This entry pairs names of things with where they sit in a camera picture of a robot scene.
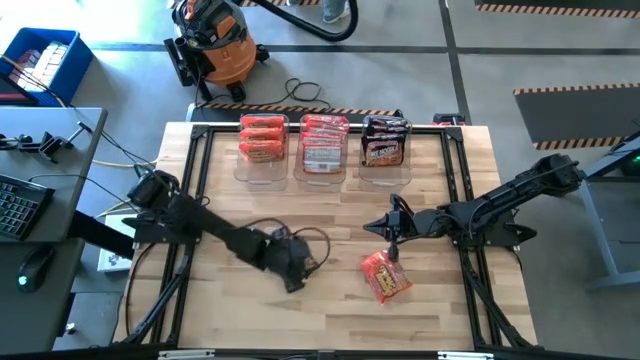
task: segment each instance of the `black cable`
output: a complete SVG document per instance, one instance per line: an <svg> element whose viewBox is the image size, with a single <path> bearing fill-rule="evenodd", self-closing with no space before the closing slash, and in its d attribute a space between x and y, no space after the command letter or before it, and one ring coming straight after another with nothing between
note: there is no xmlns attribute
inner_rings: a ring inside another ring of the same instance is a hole
<svg viewBox="0 0 640 360"><path fill-rule="evenodd" d="M105 188L104 186L100 185L97 181L88 178L86 176L82 176L82 175L77 175L77 174L40 174L40 175L36 175L36 176L32 176L29 178L29 180L27 180L28 182L32 182L33 179L37 179L40 177L78 177L80 179L92 182L94 185L96 185L97 187L99 187L100 189L104 190L107 194L113 196L114 198L120 200L122 203L127 204L131 209L133 209L133 211L135 211L137 214L139 214L140 212L138 211L138 209L136 209L133 205L131 205L129 202L123 200L121 197L119 197L118 195L112 193L111 191L107 190L107 188Z"/></svg>
<svg viewBox="0 0 640 360"><path fill-rule="evenodd" d="M36 86L38 86L40 89L42 89L43 91L49 93L50 95L60 99L60 101L62 101L62 103L67 106L70 107L72 109L78 110L77 107L75 107L73 104L71 103L66 103L64 100L62 100L62 97L60 97L60 95L58 95L55 91L51 90L51 88L49 88L48 86L44 85L44 84L40 84L38 81L36 81L37 79L34 78L33 76L31 76L31 74L24 72L16 67L14 67L14 69L16 71L18 71L20 74L25 75L30 82L34 83ZM146 164L155 167L153 164L151 164L151 162L149 160L146 160L128 150L126 150L125 148L123 148L120 144L118 144L118 142L113 139L113 137L111 135L109 135L105 130L102 131L102 137L107 140L107 142L109 142L111 145L115 146L116 148L118 148L119 150L121 150L131 161L133 161L133 163L137 163L136 160L134 160L131 156L145 162Z"/></svg>
<svg viewBox="0 0 640 360"><path fill-rule="evenodd" d="M290 89L292 82L297 82L297 83L293 86L293 88ZM305 98L305 97L301 97L300 95L296 94L296 92L300 91L300 89L303 88L304 86L315 86L315 87L317 87L317 91L316 91L315 95L313 95L312 97L309 97L309 98ZM320 84L318 84L316 82L313 82L313 81L302 81L299 78L293 77L293 78L288 79L284 83L284 89L285 89L287 95L285 95L280 100L270 101L270 102L266 102L266 103L262 103L262 104L242 103L242 105L246 105L246 106L277 105L277 104L280 104L280 103L284 102L285 100L291 98L292 100L303 102L303 103L313 103L313 102L322 103L323 105L326 106L326 109L324 109L324 110L331 109L331 103L329 103L328 101L322 100L322 99L318 99L318 97L320 97L320 93L322 92L322 87L320 86ZM233 98L230 95L221 94L221 95L215 96L209 102L212 102L212 101L214 101L214 100L216 100L218 98L222 98L222 97L226 97L226 98L229 98L229 99L233 100Z"/></svg>
<svg viewBox="0 0 640 360"><path fill-rule="evenodd" d="M285 224L284 221L282 221L280 219L273 218L273 217L258 219L256 221L252 221L252 222L250 222L248 224L245 224L245 225L242 225L240 227L247 227L248 228L248 227L252 227L252 226L255 226L257 224L264 223L264 222L274 222L274 223L280 225L282 228L284 228L287 231L287 235L291 235L291 229L289 228L289 226L287 226L287 224Z"/></svg>
<svg viewBox="0 0 640 360"><path fill-rule="evenodd" d="M296 230L292 235L293 236L297 236L299 233L301 233L303 231L315 231L315 232L319 233L320 235L322 235L322 237L324 238L324 241L327 243L327 255L325 255L324 259L322 259L322 261L319 262L318 265L311 270L311 272L313 272L313 271L318 270L329 259L329 255L331 254L331 239L329 238L329 235L327 235L326 232L324 232L324 231L322 231L322 230L320 230L318 228L315 228L315 227L306 227L306 228L302 228L302 229Z"/></svg>
<svg viewBox="0 0 640 360"><path fill-rule="evenodd" d="M124 327L125 327L127 336L131 335L129 331L129 295L131 295L131 288L133 287L133 281L136 277L136 271L138 270L138 265L140 265L140 263L142 262L142 259L145 257L145 255L147 255L149 250L153 249L154 246L156 246L156 243L151 243L144 250L142 250L135 264L133 264L133 269L131 269L131 274L129 275L129 286L127 287L127 295L124 301Z"/></svg>

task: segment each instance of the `yellow and black hazard tape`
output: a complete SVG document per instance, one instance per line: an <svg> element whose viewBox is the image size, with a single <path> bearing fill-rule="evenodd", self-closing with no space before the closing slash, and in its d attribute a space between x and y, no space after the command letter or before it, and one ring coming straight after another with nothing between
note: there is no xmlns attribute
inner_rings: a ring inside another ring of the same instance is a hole
<svg viewBox="0 0 640 360"><path fill-rule="evenodd" d="M630 89L640 88L640 83L628 83L628 84L605 84L605 85L578 85L578 86L552 86L545 88L531 88L531 89L515 89L514 95L520 94L537 94L537 93L552 93L552 92L566 92L566 91L593 91L593 90L612 90L612 89Z"/></svg>
<svg viewBox="0 0 640 360"><path fill-rule="evenodd" d="M536 148L536 150L582 149L602 146L610 147L620 144L625 138L625 136L617 136L606 138L541 141L533 143L533 147Z"/></svg>
<svg viewBox="0 0 640 360"><path fill-rule="evenodd" d="M540 14L540 15L573 15L573 16L596 16L607 18L640 19L640 11L636 10L613 10L613 9L583 9L552 6L529 6L529 5L498 5L482 4L476 5L476 9L488 12L518 13L518 14Z"/></svg>
<svg viewBox="0 0 640 360"><path fill-rule="evenodd" d="M323 107L304 107L304 106L277 106L277 105L243 105L243 104L225 104L225 103L206 103L199 106L209 109L225 109L225 110L258 110L258 111L276 111L276 112L299 112L299 113L323 113L323 114L354 114L354 115L393 115L395 110L363 110L363 109L344 109L344 108L323 108Z"/></svg>
<svg viewBox="0 0 640 360"><path fill-rule="evenodd" d="M273 5L276 6L285 6L287 5L287 0L267 0L270 3L272 3ZM322 0L302 0L300 1L299 4L296 4L296 6L302 6L302 5L320 5L320 2ZM251 0L244 0L240 3L240 6L258 6L258 4L254 3Z"/></svg>

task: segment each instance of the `wire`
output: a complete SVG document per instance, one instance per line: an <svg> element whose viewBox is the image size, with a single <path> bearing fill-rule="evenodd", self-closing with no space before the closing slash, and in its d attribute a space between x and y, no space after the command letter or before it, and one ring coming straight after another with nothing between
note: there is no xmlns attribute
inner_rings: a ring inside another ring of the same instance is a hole
<svg viewBox="0 0 640 360"><path fill-rule="evenodd" d="M297 83L293 86L293 88L291 88L291 84L294 83L294 82L297 82ZM317 87L317 91L315 92L315 95L313 95L311 97L302 97L301 95L296 93L296 92L299 92L300 89L302 89L305 86L315 86L315 87ZM243 102L242 105L246 105L246 106L277 105L277 104L280 104L280 103L284 102L285 100L291 98L292 100L303 102L303 103L314 103L314 102L315 103L322 103L323 105L326 106L326 109L324 109L324 110L331 109L331 103L329 103L328 101L325 101L323 99L319 99L320 93L322 92L322 87L320 86L320 84L318 84L316 82L313 82L313 81L302 81L297 77L293 77L293 78L288 79L284 83L284 89L285 89L287 95L285 95L283 98L281 98L279 100L270 101L270 102L266 102L266 103L262 103L262 104L247 104L247 103ZM226 98L229 98L229 99L233 100L233 98L230 95L221 94L221 95L217 95L217 96L213 97L213 99L211 99L211 101L208 101L207 103L212 102L212 101L214 101L214 100L216 100L218 98L222 98L222 97L226 97ZM205 104L203 104L203 105L201 105L199 107L202 109L207 103L205 103Z"/></svg>
<svg viewBox="0 0 640 360"><path fill-rule="evenodd" d="M75 106L73 106L72 104L65 104L64 101L62 101L62 99L60 98L60 96L55 93L53 90L51 90L51 88L49 88L47 85L45 85L42 81L40 81L38 78L32 76L31 74L27 73L24 68L16 63L15 61L11 60L9 57L7 57L4 54L0 54L0 58L2 58L2 60L6 61L7 63L9 63L11 66L13 66L16 70L18 70L18 72L21 75L24 75L24 77L26 78L26 80L28 80L29 82L31 82L33 85L36 85L38 87L40 87L43 91L49 93L51 96L53 96L58 103L60 104L61 107L66 108L66 107L71 107L73 109L77 109ZM134 163L137 163L136 160L132 159L132 156L142 160L145 162L145 164L148 164L150 166L153 167L153 163L151 161L148 161L138 155L133 154L132 152L124 149L122 146L120 146L120 144L118 144L118 142L115 141L115 139L113 139L113 137L111 137L111 135L109 135L106 131L102 131L102 136L113 146L115 146L116 148L120 149L131 161L133 161ZM94 163L99 164L99 165L105 165L105 166L113 166L113 167L129 167L125 164L117 164L117 163L108 163L108 162L104 162L104 161L99 161L99 160L93 160Z"/></svg>
<svg viewBox="0 0 640 360"><path fill-rule="evenodd" d="M324 265L324 263L327 262L327 260L329 259L329 255L331 254L331 239L329 238L329 235L327 235L326 232L315 227L306 227L300 230L296 230L292 235L297 236L299 233L303 231L315 231L320 235L322 235L322 237L324 238L324 241L327 243L327 255L325 255L324 259L322 259L322 261L319 262L318 265L316 265L312 270L310 270L311 272L314 272L318 270L322 265Z"/></svg>
<svg viewBox="0 0 640 360"><path fill-rule="evenodd" d="M135 264L133 264L133 269L131 269L131 274L129 275L129 286L127 287L127 295L124 301L124 328L125 328L125 331L127 332L127 336L131 335L131 332L129 331L129 298L131 295L131 288L133 287L133 281L135 280L135 277L136 277L136 271L138 270L138 265L140 265L140 263L142 262L142 259L147 255L149 250L153 249L154 246L156 246L156 243L151 243L144 250L142 250Z"/></svg>
<svg viewBox="0 0 640 360"><path fill-rule="evenodd" d="M101 161L101 160L92 160L92 162L94 164L98 164L98 165L111 166L111 167L117 167L117 168L123 168L123 169L124 168L132 169L136 165L147 165L146 163L120 164L120 163L112 163L112 162ZM156 165L157 163L158 163L158 159L155 159L155 160L149 162L149 164L153 164L153 165Z"/></svg>
<svg viewBox="0 0 640 360"><path fill-rule="evenodd" d="M80 179L92 182L94 185L96 185L97 187L99 187L100 189L104 190L107 194L113 196L114 198L120 200L123 204L127 204L129 205L129 207L131 207L131 209L133 209L133 211L135 211L136 213L140 213L135 207L133 207L133 205L131 205L128 201L123 200L121 197L119 197L118 195L112 193L111 191L107 190L107 188L105 188L104 186L100 185L97 181L88 178L86 176L82 176L82 175L77 175L77 174L40 174L40 175L36 175L36 176L32 176L29 178L28 182L33 181L33 179L37 179L37 178L41 178L41 177L78 177Z"/></svg>
<svg viewBox="0 0 640 360"><path fill-rule="evenodd" d="M289 228L289 226L287 226L287 224L285 224L284 221L282 221L280 219L273 218L273 217L264 218L264 219L258 219L256 221L252 221L252 222L250 222L248 224L244 224L244 225L242 225L240 227L252 227L252 226L255 226L257 224L264 223L264 222L274 222L274 223L280 225L282 228L284 228L287 231L287 235L291 235L291 229Z"/></svg>

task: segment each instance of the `computer mouse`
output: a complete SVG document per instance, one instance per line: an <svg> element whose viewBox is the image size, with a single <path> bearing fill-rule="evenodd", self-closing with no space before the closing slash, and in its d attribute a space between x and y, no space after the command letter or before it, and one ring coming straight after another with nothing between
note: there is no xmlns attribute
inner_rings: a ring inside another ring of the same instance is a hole
<svg viewBox="0 0 640 360"><path fill-rule="evenodd" d="M42 286L55 249L49 244L31 250L18 269L18 289L32 293Z"/></svg>

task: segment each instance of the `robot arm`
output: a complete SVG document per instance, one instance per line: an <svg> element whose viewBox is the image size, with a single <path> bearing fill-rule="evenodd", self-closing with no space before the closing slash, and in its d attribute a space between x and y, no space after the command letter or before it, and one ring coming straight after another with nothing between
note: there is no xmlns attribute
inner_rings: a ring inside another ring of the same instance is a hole
<svg viewBox="0 0 640 360"><path fill-rule="evenodd" d="M289 293L302 289L304 280L319 267L304 238L292 234L286 225L281 223L271 234L238 227L178 189L178 180L160 170L147 172L131 189L128 197L143 212L123 221L138 230L136 241L188 244L207 232L222 240L238 259L279 275Z"/></svg>
<svg viewBox="0 0 640 360"><path fill-rule="evenodd" d="M464 247L484 245L482 235L499 217L539 196L564 196L578 189L584 179L578 162L566 155L552 155L538 161L530 170L475 200L441 205L414 213L398 195L391 196L392 211L364 226L391 243L390 257L397 259L397 245L417 239L448 235Z"/></svg>

